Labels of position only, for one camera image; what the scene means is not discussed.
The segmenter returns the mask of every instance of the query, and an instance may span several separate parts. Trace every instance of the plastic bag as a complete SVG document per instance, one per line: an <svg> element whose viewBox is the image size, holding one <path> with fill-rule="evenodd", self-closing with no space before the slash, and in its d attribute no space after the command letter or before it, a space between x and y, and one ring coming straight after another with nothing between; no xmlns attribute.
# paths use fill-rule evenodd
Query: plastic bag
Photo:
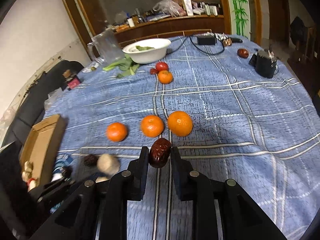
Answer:
<svg viewBox="0 0 320 240"><path fill-rule="evenodd" d="M154 7L154 11L162 11L164 14L170 14L172 17L185 16L187 12L176 2L172 0L162 0Z"/></svg>
<svg viewBox="0 0 320 240"><path fill-rule="evenodd" d="M44 109L47 111L53 104L53 102L57 99L58 96L62 94L62 89L58 88L57 90L48 94L48 99L44 101Z"/></svg>
<svg viewBox="0 0 320 240"><path fill-rule="evenodd" d="M2 144L2 139L7 131L7 128L13 121L16 115L16 110L13 107L8 108L4 111L3 116L0 119L0 143Z"/></svg>

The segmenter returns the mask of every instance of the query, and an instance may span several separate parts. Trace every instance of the tangerine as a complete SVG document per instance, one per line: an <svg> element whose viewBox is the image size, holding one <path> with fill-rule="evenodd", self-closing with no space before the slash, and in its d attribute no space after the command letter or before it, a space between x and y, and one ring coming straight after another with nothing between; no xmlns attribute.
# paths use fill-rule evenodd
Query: tangerine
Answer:
<svg viewBox="0 0 320 240"><path fill-rule="evenodd" d="M114 122L107 127L106 136L113 142L122 141L128 134L127 127L119 122Z"/></svg>
<svg viewBox="0 0 320 240"><path fill-rule="evenodd" d="M168 117L168 128L177 136L187 136L192 127L191 117L183 111L175 111Z"/></svg>
<svg viewBox="0 0 320 240"><path fill-rule="evenodd" d="M162 83L162 84L169 84L172 81L173 76L172 76L172 73L170 71L161 70L158 73L158 79L159 79L160 83Z"/></svg>
<svg viewBox="0 0 320 240"><path fill-rule="evenodd" d="M162 120L155 115L148 115L141 121L140 128L145 136L157 137L164 129Z"/></svg>

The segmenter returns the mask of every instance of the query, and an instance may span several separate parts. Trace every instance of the white wall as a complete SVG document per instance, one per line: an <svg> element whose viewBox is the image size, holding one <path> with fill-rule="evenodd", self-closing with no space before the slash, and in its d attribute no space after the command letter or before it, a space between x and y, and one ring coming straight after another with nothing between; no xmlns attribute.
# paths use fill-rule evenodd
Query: white wall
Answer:
<svg viewBox="0 0 320 240"><path fill-rule="evenodd" d="M83 65L90 61L62 0L17 0L0 24L0 37L0 117L49 59L62 53Z"/></svg>
<svg viewBox="0 0 320 240"><path fill-rule="evenodd" d="M269 3L268 0L260 0L260 3L262 11L262 38L269 39ZM305 26L310 27L314 24L310 14L300 0L289 0L289 8L290 23L295 19L295 17L299 16ZM292 43L291 39L289 46L295 48L295 45Z"/></svg>

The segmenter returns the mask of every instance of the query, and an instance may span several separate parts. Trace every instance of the clear plastic jug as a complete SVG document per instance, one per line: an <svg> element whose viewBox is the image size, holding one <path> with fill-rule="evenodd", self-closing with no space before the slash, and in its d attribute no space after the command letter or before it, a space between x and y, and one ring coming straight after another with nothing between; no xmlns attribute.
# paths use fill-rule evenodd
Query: clear plastic jug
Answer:
<svg viewBox="0 0 320 240"><path fill-rule="evenodd" d="M88 43L88 51L92 60L105 66L124 58L124 53L119 48L118 42L112 29L106 28L102 33L91 38L92 42ZM92 47L95 46L101 58L96 58Z"/></svg>

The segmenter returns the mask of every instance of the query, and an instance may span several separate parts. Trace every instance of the wooden door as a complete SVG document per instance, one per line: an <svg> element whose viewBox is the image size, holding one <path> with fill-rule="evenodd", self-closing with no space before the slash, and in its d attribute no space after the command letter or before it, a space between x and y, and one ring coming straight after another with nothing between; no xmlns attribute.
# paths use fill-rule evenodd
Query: wooden door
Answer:
<svg viewBox="0 0 320 240"><path fill-rule="evenodd" d="M290 11L288 0L268 0L270 15L269 39L289 44Z"/></svg>

